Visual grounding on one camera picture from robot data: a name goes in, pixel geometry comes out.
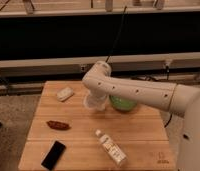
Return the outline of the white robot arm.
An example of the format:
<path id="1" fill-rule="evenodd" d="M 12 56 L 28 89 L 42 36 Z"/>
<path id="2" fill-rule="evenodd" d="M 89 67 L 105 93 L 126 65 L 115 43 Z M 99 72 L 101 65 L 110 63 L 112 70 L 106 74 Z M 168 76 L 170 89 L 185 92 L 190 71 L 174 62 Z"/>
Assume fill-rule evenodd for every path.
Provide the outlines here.
<path id="1" fill-rule="evenodd" d="M 97 61 L 82 79 L 89 90 L 87 108 L 101 110 L 109 95 L 184 116 L 177 171 L 200 171 L 200 88 L 176 83 L 111 77 L 111 67 Z"/>

